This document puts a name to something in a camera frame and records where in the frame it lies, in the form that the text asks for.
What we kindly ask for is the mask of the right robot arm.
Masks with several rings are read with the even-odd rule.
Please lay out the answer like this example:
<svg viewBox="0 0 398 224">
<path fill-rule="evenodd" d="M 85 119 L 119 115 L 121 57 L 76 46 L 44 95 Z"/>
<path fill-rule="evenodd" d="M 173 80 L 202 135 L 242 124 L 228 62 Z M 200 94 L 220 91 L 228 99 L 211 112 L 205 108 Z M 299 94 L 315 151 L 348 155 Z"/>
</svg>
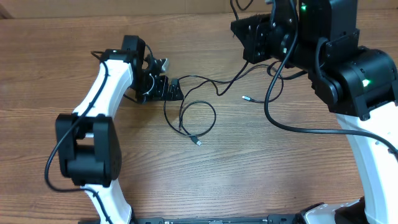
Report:
<svg viewBox="0 0 398 224">
<path fill-rule="evenodd" d="M 274 58 L 297 67 L 335 114 L 340 128 L 293 132 L 348 138 L 364 195 L 353 202 L 318 203 L 266 223 L 397 222 L 397 67 L 378 49 L 359 45 L 356 1 L 272 1 L 272 11 L 233 21 L 244 59 Z"/>
</svg>

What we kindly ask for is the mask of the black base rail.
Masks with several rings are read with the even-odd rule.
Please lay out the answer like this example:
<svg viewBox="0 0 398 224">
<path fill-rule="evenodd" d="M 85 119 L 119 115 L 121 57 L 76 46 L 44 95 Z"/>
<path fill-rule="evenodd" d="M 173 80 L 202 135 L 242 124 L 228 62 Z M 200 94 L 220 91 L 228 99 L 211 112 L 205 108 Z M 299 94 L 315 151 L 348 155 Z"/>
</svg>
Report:
<svg viewBox="0 0 398 224">
<path fill-rule="evenodd" d="M 304 218 L 299 214 L 277 214 L 257 218 L 133 218 L 129 224 L 304 224 Z"/>
</svg>

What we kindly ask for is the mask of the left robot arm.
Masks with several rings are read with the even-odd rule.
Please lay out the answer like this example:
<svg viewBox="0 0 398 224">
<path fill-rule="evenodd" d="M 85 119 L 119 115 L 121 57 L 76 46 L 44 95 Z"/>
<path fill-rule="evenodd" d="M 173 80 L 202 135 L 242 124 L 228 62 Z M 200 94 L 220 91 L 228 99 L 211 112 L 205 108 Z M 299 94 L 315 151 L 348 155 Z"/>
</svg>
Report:
<svg viewBox="0 0 398 224">
<path fill-rule="evenodd" d="M 98 76 L 85 99 L 70 114 L 55 121 L 60 172 L 72 180 L 73 191 L 84 191 L 100 215 L 98 223 L 135 223 L 132 207 L 119 184 L 122 154 L 114 117 L 128 89 L 136 101 L 180 101 L 178 80 L 169 80 L 167 59 L 146 55 L 146 43 L 126 35 L 120 49 L 93 52 L 99 60 Z"/>
</svg>

